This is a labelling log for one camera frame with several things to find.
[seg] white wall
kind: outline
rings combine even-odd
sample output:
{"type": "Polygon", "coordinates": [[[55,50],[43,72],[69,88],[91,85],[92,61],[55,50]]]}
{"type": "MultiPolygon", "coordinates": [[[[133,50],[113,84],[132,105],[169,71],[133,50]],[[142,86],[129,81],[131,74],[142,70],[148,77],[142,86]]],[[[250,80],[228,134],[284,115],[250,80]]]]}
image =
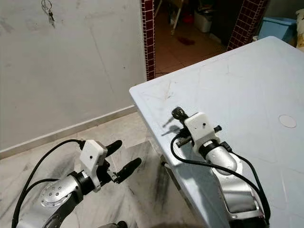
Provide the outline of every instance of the white wall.
{"type": "Polygon", "coordinates": [[[296,19],[295,12],[303,8],[304,0],[270,0],[265,16],[296,19]]]}
{"type": "Polygon", "coordinates": [[[0,1],[0,149],[132,104],[145,81],[140,0],[0,1]]]}

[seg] white plastic table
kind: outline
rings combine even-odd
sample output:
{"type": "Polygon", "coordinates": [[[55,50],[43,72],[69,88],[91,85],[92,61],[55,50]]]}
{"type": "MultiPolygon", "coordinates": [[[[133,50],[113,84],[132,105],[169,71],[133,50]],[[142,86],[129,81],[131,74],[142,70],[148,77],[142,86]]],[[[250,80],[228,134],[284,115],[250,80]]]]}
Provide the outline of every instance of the white plastic table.
{"type": "MultiPolygon", "coordinates": [[[[304,225],[304,53],[267,37],[130,89],[175,178],[206,227],[228,227],[209,168],[176,160],[171,111],[205,112],[235,153],[256,168],[271,208],[270,227],[304,225]]],[[[188,159],[190,147],[175,150],[188,159]]],[[[253,180],[245,166],[244,175],[253,180]]]]}

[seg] tiled pillar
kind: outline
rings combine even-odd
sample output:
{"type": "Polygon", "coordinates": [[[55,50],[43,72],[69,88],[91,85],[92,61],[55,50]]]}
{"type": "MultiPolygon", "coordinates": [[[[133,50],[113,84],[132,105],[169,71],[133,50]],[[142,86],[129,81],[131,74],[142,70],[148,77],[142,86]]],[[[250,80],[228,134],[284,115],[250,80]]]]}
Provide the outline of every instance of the tiled pillar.
{"type": "Polygon", "coordinates": [[[244,0],[227,50],[252,42],[269,0],[244,0]]]}
{"type": "Polygon", "coordinates": [[[142,26],[147,80],[155,78],[155,27],[153,0],[142,1],[142,26]]]}

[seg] blue plastic container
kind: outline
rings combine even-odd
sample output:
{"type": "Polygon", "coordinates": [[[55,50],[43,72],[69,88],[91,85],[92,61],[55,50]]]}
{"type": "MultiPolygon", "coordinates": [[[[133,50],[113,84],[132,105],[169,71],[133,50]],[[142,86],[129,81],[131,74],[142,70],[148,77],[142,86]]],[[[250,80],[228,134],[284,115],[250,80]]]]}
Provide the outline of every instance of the blue plastic container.
{"type": "Polygon", "coordinates": [[[264,17],[258,39],[268,36],[289,42],[296,33],[296,20],[289,18],[264,17]]]}

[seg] keychain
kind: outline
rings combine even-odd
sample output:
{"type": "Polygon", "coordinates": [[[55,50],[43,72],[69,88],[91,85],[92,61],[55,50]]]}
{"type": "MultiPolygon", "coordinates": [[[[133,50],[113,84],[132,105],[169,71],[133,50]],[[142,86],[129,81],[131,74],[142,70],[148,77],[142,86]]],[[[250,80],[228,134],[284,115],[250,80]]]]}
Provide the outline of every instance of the keychain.
{"type": "Polygon", "coordinates": [[[48,21],[49,23],[55,28],[55,20],[54,20],[54,17],[53,17],[53,12],[52,12],[52,3],[48,0],[49,2],[49,7],[47,6],[46,4],[46,0],[42,0],[41,1],[41,7],[43,9],[43,11],[48,15],[48,21]]]}

